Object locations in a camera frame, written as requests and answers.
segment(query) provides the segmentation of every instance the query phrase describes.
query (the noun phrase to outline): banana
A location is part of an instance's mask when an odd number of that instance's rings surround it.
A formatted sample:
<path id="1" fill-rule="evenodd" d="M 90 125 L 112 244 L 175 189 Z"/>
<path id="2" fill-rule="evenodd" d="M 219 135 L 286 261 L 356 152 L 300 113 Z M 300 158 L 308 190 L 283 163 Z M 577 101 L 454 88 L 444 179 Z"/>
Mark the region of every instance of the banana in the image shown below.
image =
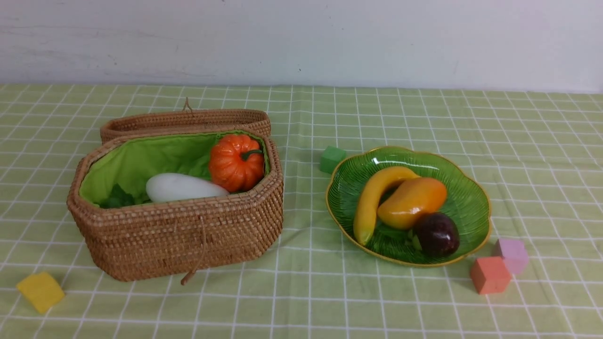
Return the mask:
<path id="1" fill-rule="evenodd" d="M 381 196 L 405 180 L 418 178 L 411 169 L 391 166 L 373 174 L 362 189 L 354 216 L 354 238 L 365 246 L 373 236 L 377 225 L 377 209 Z"/>

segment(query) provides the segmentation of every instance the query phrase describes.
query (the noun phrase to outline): white wall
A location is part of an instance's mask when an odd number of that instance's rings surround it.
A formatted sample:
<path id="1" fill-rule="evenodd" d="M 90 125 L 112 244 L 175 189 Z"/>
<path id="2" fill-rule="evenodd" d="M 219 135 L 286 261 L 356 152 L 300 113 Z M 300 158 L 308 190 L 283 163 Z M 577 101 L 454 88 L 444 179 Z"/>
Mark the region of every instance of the white wall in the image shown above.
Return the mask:
<path id="1" fill-rule="evenodd" d="M 0 82 L 603 91 L 603 0 L 2 0 Z"/>

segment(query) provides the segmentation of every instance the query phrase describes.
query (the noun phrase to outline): pumpkin stem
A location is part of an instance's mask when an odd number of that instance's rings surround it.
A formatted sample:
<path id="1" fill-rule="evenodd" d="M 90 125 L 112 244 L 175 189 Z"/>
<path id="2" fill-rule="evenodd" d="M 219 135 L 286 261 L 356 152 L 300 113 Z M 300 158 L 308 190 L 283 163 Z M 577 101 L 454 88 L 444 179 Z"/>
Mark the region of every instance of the pumpkin stem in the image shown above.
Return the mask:
<path id="1" fill-rule="evenodd" d="M 247 159 L 249 159 L 249 156 L 252 154 L 262 154 L 262 150 L 250 150 L 245 153 L 242 153 L 241 159 L 243 159 L 243 161 L 247 161 Z"/>

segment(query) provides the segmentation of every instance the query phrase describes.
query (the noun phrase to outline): green glass plate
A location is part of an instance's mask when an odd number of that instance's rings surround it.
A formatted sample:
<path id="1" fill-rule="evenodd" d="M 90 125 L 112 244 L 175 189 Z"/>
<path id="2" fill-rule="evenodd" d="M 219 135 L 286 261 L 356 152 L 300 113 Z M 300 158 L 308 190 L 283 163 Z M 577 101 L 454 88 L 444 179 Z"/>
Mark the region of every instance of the green glass plate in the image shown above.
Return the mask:
<path id="1" fill-rule="evenodd" d="M 405 166 L 421 177 L 433 177 L 446 185 L 448 196 L 439 212 L 448 215 L 458 228 L 460 246 L 454 254 L 443 258 L 427 256 L 406 242 L 406 231 L 379 222 L 366 247 L 355 240 L 353 220 L 360 193 L 373 174 L 389 166 Z M 380 147 L 342 161 L 331 176 L 326 204 L 351 242 L 369 254 L 404 265 L 436 267 L 459 261 L 484 246 L 492 231 L 490 201 L 479 184 L 441 156 L 403 147 Z"/>

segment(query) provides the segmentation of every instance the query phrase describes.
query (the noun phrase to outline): cube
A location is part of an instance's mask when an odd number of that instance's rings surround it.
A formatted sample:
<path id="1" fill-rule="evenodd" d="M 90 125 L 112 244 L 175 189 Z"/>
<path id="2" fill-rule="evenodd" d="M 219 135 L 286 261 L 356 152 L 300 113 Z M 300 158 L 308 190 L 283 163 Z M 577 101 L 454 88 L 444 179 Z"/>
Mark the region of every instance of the cube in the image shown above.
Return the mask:
<path id="1" fill-rule="evenodd" d="M 479 294 L 502 293 L 511 282 L 511 273 L 499 256 L 478 258 L 470 275 Z"/>
<path id="2" fill-rule="evenodd" d="M 498 239 L 492 255 L 500 256 L 511 274 L 520 274 L 529 263 L 528 251 L 518 239 Z"/>
<path id="3" fill-rule="evenodd" d="M 40 314 L 46 313 L 65 296 L 61 286 L 48 272 L 26 277 L 17 284 L 17 289 Z"/>
<path id="4" fill-rule="evenodd" d="M 319 170 L 321 172 L 332 174 L 335 170 L 335 167 L 339 165 L 346 158 L 346 151 L 328 146 L 324 151 L 323 155 L 320 157 L 320 167 Z"/>

